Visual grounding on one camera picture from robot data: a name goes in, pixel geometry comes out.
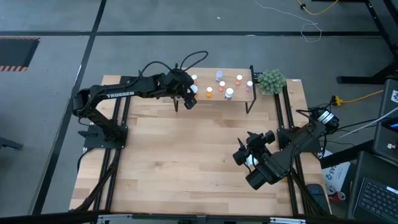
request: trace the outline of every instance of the yellow plug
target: yellow plug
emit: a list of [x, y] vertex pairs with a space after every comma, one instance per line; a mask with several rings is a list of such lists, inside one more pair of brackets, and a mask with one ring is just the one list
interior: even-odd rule
[[343, 103], [343, 100], [340, 97], [334, 96], [333, 104], [335, 106], [341, 106], [342, 103]]

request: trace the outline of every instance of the laptop keyboard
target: laptop keyboard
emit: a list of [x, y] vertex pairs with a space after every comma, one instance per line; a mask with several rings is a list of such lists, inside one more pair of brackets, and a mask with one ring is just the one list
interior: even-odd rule
[[358, 205], [392, 223], [398, 223], [398, 191], [379, 184], [368, 178], [364, 179]]

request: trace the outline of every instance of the gray floor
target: gray floor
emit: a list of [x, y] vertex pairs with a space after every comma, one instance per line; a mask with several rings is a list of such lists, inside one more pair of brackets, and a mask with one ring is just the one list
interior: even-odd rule
[[[364, 4], [339, 3], [321, 16], [309, 16], [295, 1], [258, 0], [317, 22], [324, 31], [375, 31]], [[373, 1], [392, 36], [396, 27], [381, 1]], [[100, 0], [0, 0], [0, 30], [91, 30]], [[308, 1], [312, 11], [329, 3]], [[253, 1], [108, 1], [99, 30], [282, 30], [299, 31], [305, 22], [261, 9]], [[23, 142], [21, 151], [0, 150], [0, 217], [28, 214], [37, 191], [63, 111], [76, 78], [87, 37], [43, 37], [27, 72], [0, 73], [0, 136]], [[303, 80], [309, 106], [327, 102], [331, 95], [345, 100], [382, 89], [372, 85], [338, 85], [338, 75], [370, 76], [392, 56], [381, 38], [323, 37], [308, 44], [302, 37], [152, 36], [97, 37], [81, 87], [101, 82], [103, 75], [136, 74], [152, 61], [180, 62], [196, 50], [208, 50], [201, 67], [279, 68], [287, 78]], [[161, 72], [152, 67], [150, 72]], [[375, 118], [381, 95], [334, 108], [341, 125]], [[44, 212], [68, 210], [81, 154], [84, 129], [72, 118]], [[340, 142], [361, 143], [372, 129]], [[329, 150], [349, 146], [329, 144]]]

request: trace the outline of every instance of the small bottle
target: small bottle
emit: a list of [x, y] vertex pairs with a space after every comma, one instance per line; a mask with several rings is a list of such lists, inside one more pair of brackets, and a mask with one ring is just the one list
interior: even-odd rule
[[216, 73], [216, 82], [221, 82], [223, 81], [223, 71], [217, 71]]
[[224, 86], [225, 86], [225, 82], [221, 81], [220, 82], [220, 87], [218, 88], [219, 91], [224, 91]]
[[198, 98], [198, 87], [196, 85], [191, 85], [191, 90], [195, 94], [195, 98]]
[[244, 90], [251, 91], [252, 88], [253, 88], [253, 82], [252, 81], [248, 81], [246, 83], [246, 88]]
[[197, 79], [198, 79], [198, 76], [197, 75], [191, 75], [191, 78], [192, 78], [192, 80], [193, 80], [193, 84], [197, 84]]
[[206, 96], [207, 96], [207, 98], [210, 98], [211, 97], [211, 92], [213, 91], [213, 88], [212, 87], [207, 87], [207, 94], [206, 94]]
[[237, 76], [236, 76], [236, 82], [235, 82], [235, 85], [236, 85], [236, 86], [238, 86], [238, 85], [241, 84], [242, 78], [243, 78], [243, 77], [242, 77], [241, 75], [237, 75]]
[[225, 91], [225, 99], [231, 100], [233, 95], [234, 95], [234, 90], [232, 88], [227, 88]]

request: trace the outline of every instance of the desk leg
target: desk leg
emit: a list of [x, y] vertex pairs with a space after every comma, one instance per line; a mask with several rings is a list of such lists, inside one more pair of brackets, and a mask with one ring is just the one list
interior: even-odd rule
[[345, 149], [341, 152], [333, 153], [330, 156], [326, 156], [320, 159], [322, 169], [332, 167], [343, 162], [352, 161], [358, 158], [358, 154], [361, 151], [372, 153], [373, 140], [369, 140], [357, 146]]
[[256, 102], [256, 99], [253, 100], [253, 102], [251, 102], [250, 107], [248, 107], [248, 103], [244, 102], [244, 105], [246, 106], [246, 113], [248, 114], [251, 110], [251, 108], [253, 107], [254, 102]]
[[178, 112], [178, 100], [176, 100], [175, 97], [173, 97], [173, 103], [174, 103], [175, 112]]
[[14, 149], [21, 149], [23, 145], [8, 139], [0, 138], [0, 147], [11, 147]]

